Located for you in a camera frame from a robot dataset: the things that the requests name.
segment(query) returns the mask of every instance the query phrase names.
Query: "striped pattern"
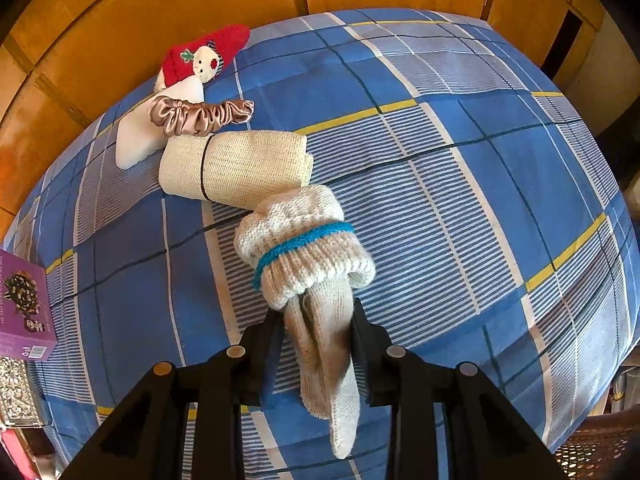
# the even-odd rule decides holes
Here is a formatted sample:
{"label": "striped pattern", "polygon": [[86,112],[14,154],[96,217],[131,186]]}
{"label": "striped pattern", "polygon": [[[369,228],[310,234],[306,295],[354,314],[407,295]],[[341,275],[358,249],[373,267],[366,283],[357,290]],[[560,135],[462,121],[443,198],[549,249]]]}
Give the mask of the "striped pattern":
{"label": "striped pattern", "polygon": [[[161,153],[116,168],[120,117],[152,84],[54,161],[3,244],[47,269],[60,342],[29,371],[62,465],[155,362],[206,360],[267,311],[233,248],[246,212],[164,195]],[[640,254],[615,179],[569,101],[485,22],[292,18],[253,30],[205,97],[255,101],[251,123],[229,129],[308,136],[312,181],[376,261],[358,292],[369,319],[427,360],[476,362],[549,447],[640,338]],[[337,461],[299,374],[286,338],[274,395],[242,412],[248,478],[378,478],[386,413],[363,406],[354,457]]]}

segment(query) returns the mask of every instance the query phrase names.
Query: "brown fabric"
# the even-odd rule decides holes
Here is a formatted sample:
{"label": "brown fabric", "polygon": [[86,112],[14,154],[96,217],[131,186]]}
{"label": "brown fabric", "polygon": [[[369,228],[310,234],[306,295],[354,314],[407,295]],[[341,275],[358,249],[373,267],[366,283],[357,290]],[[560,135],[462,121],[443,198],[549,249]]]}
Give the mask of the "brown fabric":
{"label": "brown fabric", "polygon": [[588,416],[556,451],[556,460],[569,478],[610,479],[639,431],[640,405],[622,412]]}
{"label": "brown fabric", "polygon": [[152,123],[162,126],[167,137],[206,136],[226,124],[245,123],[253,114],[253,101],[236,99],[220,104],[194,104],[163,95],[153,100],[149,112]]}

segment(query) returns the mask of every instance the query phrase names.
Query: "box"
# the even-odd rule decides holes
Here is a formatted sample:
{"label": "box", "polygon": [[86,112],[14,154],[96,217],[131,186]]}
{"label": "box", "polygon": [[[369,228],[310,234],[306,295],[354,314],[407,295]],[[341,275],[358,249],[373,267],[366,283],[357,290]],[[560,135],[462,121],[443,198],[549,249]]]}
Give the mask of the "box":
{"label": "box", "polygon": [[0,355],[44,361],[56,341],[44,269],[0,250]]}

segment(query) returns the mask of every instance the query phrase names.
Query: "wall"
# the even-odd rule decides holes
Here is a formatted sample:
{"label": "wall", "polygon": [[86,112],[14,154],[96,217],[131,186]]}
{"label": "wall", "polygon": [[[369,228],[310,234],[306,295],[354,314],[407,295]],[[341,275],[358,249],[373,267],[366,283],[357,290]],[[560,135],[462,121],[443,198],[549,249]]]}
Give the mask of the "wall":
{"label": "wall", "polygon": [[562,88],[600,29],[597,0],[33,0],[0,47],[0,236],[50,163],[113,102],[151,77],[175,43],[229,23],[308,12],[415,7],[488,19],[540,65],[571,9],[582,20]]}
{"label": "wall", "polygon": [[640,95],[640,63],[608,14],[564,93],[596,136]]}

